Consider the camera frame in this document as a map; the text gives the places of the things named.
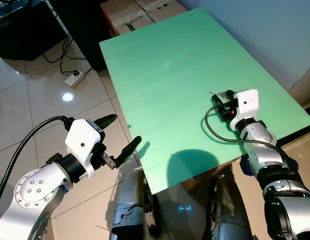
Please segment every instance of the power strip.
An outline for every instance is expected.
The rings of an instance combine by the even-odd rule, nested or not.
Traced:
[[[85,78],[85,74],[81,71],[74,70],[73,73],[66,79],[65,83],[71,88],[76,88]]]

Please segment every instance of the black cable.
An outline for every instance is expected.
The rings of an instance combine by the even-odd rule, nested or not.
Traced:
[[[9,180],[9,177],[11,175],[11,172],[13,170],[14,164],[18,158],[18,156],[20,155],[21,151],[23,150],[24,146],[26,145],[26,143],[30,140],[30,138],[38,131],[40,130],[42,127],[44,127],[45,125],[56,121],[56,120],[61,120],[61,121],[66,121],[68,119],[68,117],[66,116],[54,116],[51,117],[45,121],[43,121],[42,123],[40,123],[37,127],[35,127],[32,131],[29,132],[29,134],[21,141],[21,143],[19,144],[18,148],[16,149],[13,157],[11,158],[9,165],[6,169],[6,172],[4,174],[4,177],[1,180],[0,183],[0,199],[2,197],[2,194],[4,192],[5,186],[7,184],[7,181]]]
[[[67,37],[66,37],[66,39],[62,45],[62,55],[59,58],[57,58],[56,60],[50,61],[45,56],[45,54],[42,54],[43,58],[50,64],[53,64],[53,63],[56,63],[57,61],[59,61],[59,71],[61,74],[65,75],[65,76],[70,76],[73,73],[73,71],[63,71],[63,69],[62,69],[63,59],[65,56],[70,58],[70,59],[74,59],[74,60],[86,60],[86,58],[84,58],[84,57],[72,57],[72,56],[68,55],[69,47],[72,44],[72,42],[73,42],[73,37],[71,36],[70,33],[68,33]]]
[[[58,60],[60,60],[60,59],[62,58],[62,56],[60,56],[60,57],[57,58],[56,60],[50,61],[50,60],[48,60],[48,58],[46,57],[45,53],[43,53],[42,56],[43,56],[43,58],[44,58],[47,62],[49,62],[50,64],[56,63]]]
[[[63,71],[63,69],[62,69],[63,59],[64,59],[66,52],[67,52],[69,46],[71,45],[72,41],[73,41],[72,36],[70,34],[68,34],[66,41],[64,41],[63,47],[62,47],[63,54],[61,55],[60,62],[59,62],[59,71],[61,74],[65,75],[65,76],[70,76],[73,73],[73,71]]]
[[[215,136],[217,137],[218,139],[220,140],[223,140],[225,142],[230,142],[230,143],[252,143],[252,144],[263,144],[269,148],[272,148],[274,149],[275,151],[277,151],[282,157],[284,158],[289,158],[288,155],[286,154],[286,152],[284,152],[281,148],[279,147],[276,147],[268,142],[264,142],[264,141],[259,141],[259,140],[248,140],[248,139],[245,139],[245,140],[237,140],[237,139],[227,139],[227,138],[224,138],[220,135],[218,135],[216,132],[214,132],[214,130],[211,128],[211,126],[209,125],[209,122],[208,122],[208,116],[210,114],[211,111],[213,111],[214,109],[217,109],[218,106],[213,106],[211,107],[205,114],[205,124],[208,128],[208,130]]]

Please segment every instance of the green board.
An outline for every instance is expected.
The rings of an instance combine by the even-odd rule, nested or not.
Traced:
[[[278,139],[310,117],[203,8],[103,41],[100,47],[153,194],[243,154],[204,127],[210,91],[257,89],[258,119]],[[219,118],[218,134],[236,138]]]

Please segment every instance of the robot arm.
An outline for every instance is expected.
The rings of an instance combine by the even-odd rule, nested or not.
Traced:
[[[227,103],[216,95],[228,99]],[[228,90],[212,97],[223,121],[228,121],[242,140],[262,141],[276,146],[277,139],[262,121],[257,121],[258,91]],[[296,161],[282,150],[265,144],[245,142],[250,167],[263,190],[267,230],[274,240],[310,239],[310,191],[304,186]]]
[[[91,120],[69,118],[70,127],[65,143],[68,154],[57,153],[40,169],[30,171],[16,184],[12,202],[0,219],[0,240],[43,240],[48,221],[64,194],[73,183],[84,177],[92,178],[103,165],[111,169],[121,166],[141,142],[136,137],[121,154],[114,158],[105,153],[103,131],[115,114]]]

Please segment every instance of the tile floor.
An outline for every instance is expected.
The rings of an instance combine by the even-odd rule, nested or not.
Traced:
[[[62,44],[63,41],[45,53],[48,59],[60,56]],[[82,56],[75,43],[69,55]],[[86,60],[66,58],[62,67],[85,72],[90,65]],[[90,71],[76,89],[64,83],[66,78],[60,73],[58,63],[49,64],[42,56],[33,62],[0,58],[0,181],[20,141],[52,116],[95,120],[116,113],[118,119],[105,130],[106,152],[118,156],[132,140],[107,70]],[[73,95],[73,99],[63,101],[64,94]],[[0,213],[9,206],[15,184],[25,173],[43,166],[55,153],[66,154],[66,136],[63,124],[53,122],[31,138],[9,178],[0,201]],[[133,157],[119,169],[102,167],[93,179],[75,184],[52,214],[54,239],[108,239],[121,182],[138,166]],[[160,239],[170,239],[165,226]]]

